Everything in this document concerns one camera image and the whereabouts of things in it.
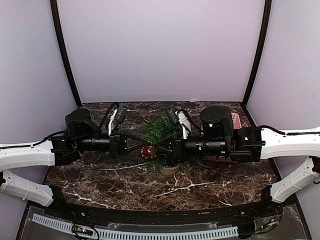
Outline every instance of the black frame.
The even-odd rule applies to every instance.
[[[64,70],[66,73],[66,77],[68,78],[68,82],[69,82],[69,85],[71,88],[73,99],[75,101],[76,106],[79,108],[82,105],[82,102],[80,100],[80,96],[79,96],[79,93],[77,90],[75,78],[72,73],[68,54],[67,54],[65,39],[64,39],[64,35],[63,35],[62,27],[61,27],[61,22],[60,22],[60,17],[59,17],[57,0],[50,0],[50,5],[51,5],[52,19],[53,19],[56,39],[58,41]]]
[[[246,86],[246,90],[242,100],[242,104],[244,105],[244,107],[246,107],[249,102],[249,98],[250,98],[252,89],[254,88],[255,80],[257,77],[258,68],[260,65],[260,60],[261,60],[262,52],[264,50],[264,45],[265,45],[266,36],[267,36],[269,18],[271,13],[271,5],[272,5],[272,0],[265,0],[259,40],[256,47],[256,52],[253,60],[249,81]]]

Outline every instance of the black cable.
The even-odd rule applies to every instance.
[[[38,141],[33,145],[29,144],[29,145],[3,146],[3,147],[0,147],[0,150],[3,150],[3,149],[16,149],[16,148],[28,148],[28,147],[32,147],[32,146],[37,146],[37,145],[40,145],[40,144],[44,143],[45,141],[49,140],[50,138],[52,138],[55,135],[64,134],[64,133],[65,133],[65,131],[57,131],[57,132],[54,132],[54,133],[46,136],[43,140]]]
[[[78,239],[78,240],[90,240],[91,238],[92,238],[92,236],[91,237],[87,237],[87,236],[85,236],[85,237],[83,237],[83,236],[79,236],[79,234],[75,231],[75,232],[73,232],[76,236],[73,236],[75,239]]]
[[[261,125],[261,126],[258,126],[258,128],[260,128],[260,129],[270,129],[270,130],[276,132],[277,134],[287,135],[287,136],[320,134],[320,131],[287,132],[287,133],[286,133],[286,132],[284,132],[284,131],[280,131],[280,130],[275,129],[274,127],[268,126],[268,125]]]
[[[50,212],[52,212],[54,215],[56,215],[58,218],[60,219],[64,219],[62,216],[60,216],[59,214],[57,214],[56,212],[54,212],[52,209],[50,208],[47,208]],[[81,222],[81,221],[77,221],[77,220],[72,220],[73,224],[76,223],[76,224],[79,224],[79,225],[82,225],[84,227],[89,227],[91,228],[93,231],[95,231],[96,233],[96,240],[100,240],[100,234],[99,232],[97,231],[97,229],[95,229],[93,226],[90,226],[89,224],[86,224],[84,222]]]
[[[107,111],[105,112],[105,114],[104,114],[104,116],[103,116],[102,121],[100,122],[99,129],[101,129],[102,126],[104,125],[105,120],[107,119],[107,116],[109,115],[109,113],[110,113],[110,111],[112,110],[112,108],[114,107],[114,105],[116,105],[117,107],[119,107],[119,104],[118,104],[116,101],[109,106],[109,108],[107,109]]]
[[[190,129],[189,129],[184,123],[182,123],[181,125],[184,126],[184,128],[186,129],[186,131],[188,132],[188,134],[191,134]]]
[[[114,128],[111,130],[110,135],[113,135],[113,134],[115,133],[115,131],[117,130],[117,127],[119,127],[119,124],[120,124],[120,123],[117,121],[116,124],[115,124],[115,126],[114,126]]]
[[[176,112],[176,115],[178,116],[179,115],[179,112],[183,112],[186,116],[186,118],[190,121],[190,123],[196,128],[198,129],[201,133],[205,133],[201,127],[199,127],[198,125],[195,124],[195,122],[191,119],[189,113],[185,110],[185,109],[179,109],[177,112]]]
[[[263,229],[257,229],[256,231],[253,231],[253,232],[240,232],[240,231],[238,231],[239,236],[267,234],[267,233],[271,232],[272,230],[274,230],[279,225],[280,221],[282,220],[282,215],[283,215],[283,213],[282,213],[281,217],[280,217],[278,210],[276,208],[274,208],[274,209],[276,211],[276,217],[278,218],[278,223],[276,225],[274,225],[274,227],[272,229],[270,229],[268,231],[263,231],[263,232],[258,232]]]

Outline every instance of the dark marble countertop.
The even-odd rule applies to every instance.
[[[128,111],[122,129],[145,137],[146,124],[165,116],[172,102],[126,103]],[[226,106],[240,116],[242,126],[250,123],[238,103],[175,102],[199,124],[200,111],[208,106]],[[99,124],[108,103],[84,104]],[[69,203],[139,211],[200,210],[257,202],[261,190],[275,183],[269,161],[227,163],[198,161],[174,175],[154,172],[140,157],[140,150],[118,159],[108,153],[85,152],[80,160],[49,169],[45,184],[61,187]]]

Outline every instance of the christmas ornament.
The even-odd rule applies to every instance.
[[[156,149],[153,146],[144,146],[141,150],[141,155],[145,159],[156,158]]]

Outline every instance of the white cable clip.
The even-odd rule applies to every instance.
[[[182,118],[179,118],[179,123],[180,123],[180,125],[182,125],[182,124],[186,124],[186,120],[188,120],[188,118],[183,114],[183,116],[184,117],[182,117]]]
[[[30,193],[30,182],[29,180],[27,179],[26,182],[28,183],[28,191],[26,192],[24,198],[22,199],[23,201],[26,200],[26,197],[28,197],[29,193]]]
[[[293,179],[292,179],[292,173],[290,173],[290,182],[291,182],[292,186],[293,186],[295,189],[301,190],[300,187],[298,187],[298,186],[295,185],[295,183],[294,183],[294,181],[293,181]]]

